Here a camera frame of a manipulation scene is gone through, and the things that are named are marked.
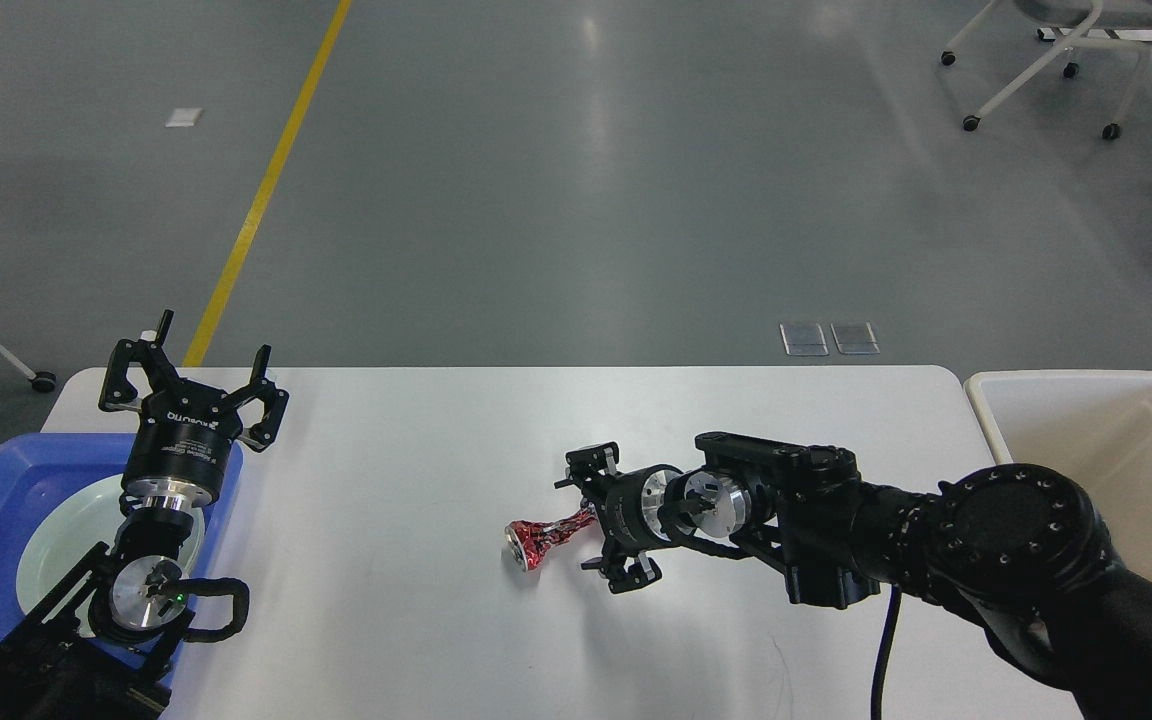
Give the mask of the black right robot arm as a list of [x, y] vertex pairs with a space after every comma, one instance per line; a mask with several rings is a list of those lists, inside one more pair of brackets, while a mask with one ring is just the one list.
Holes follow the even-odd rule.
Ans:
[[660, 578], [654, 550], [755, 559], [790, 602], [846, 611], [890, 585], [870, 715], [904, 597], [978, 626], [1002, 660], [1071, 694], [1087, 719], [1152, 719], [1152, 582], [1134, 573], [1078, 483], [1005, 464], [933, 493], [877, 486], [838, 446], [707, 432], [703, 465], [617, 469], [608, 442], [570, 450], [564, 486], [602, 528], [584, 568], [613, 593]]

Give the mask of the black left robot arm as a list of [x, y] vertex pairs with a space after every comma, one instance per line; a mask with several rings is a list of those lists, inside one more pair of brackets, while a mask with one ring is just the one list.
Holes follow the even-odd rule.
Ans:
[[196, 577], [183, 558], [196, 514], [223, 493], [237, 445], [275, 442], [289, 395], [270, 378], [270, 344], [236, 389], [192, 381], [151, 336], [119, 340], [99, 407], [137, 416], [120, 478], [114, 541], [97, 541], [0, 641], [0, 719], [157, 719], [180, 644], [241, 632], [250, 588]]

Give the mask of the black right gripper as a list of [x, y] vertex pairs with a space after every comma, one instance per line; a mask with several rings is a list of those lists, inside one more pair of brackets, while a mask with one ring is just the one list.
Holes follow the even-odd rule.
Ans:
[[575, 448], [566, 452], [564, 473], [554, 483], [554, 488], [579, 488], [591, 501], [602, 529], [602, 553], [581, 561], [581, 570], [598, 574], [612, 594], [641, 591], [662, 578], [646, 551], [679, 546], [664, 530], [659, 511], [669, 484], [682, 475], [670, 465], [620, 471], [617, 464], [616, 442]]

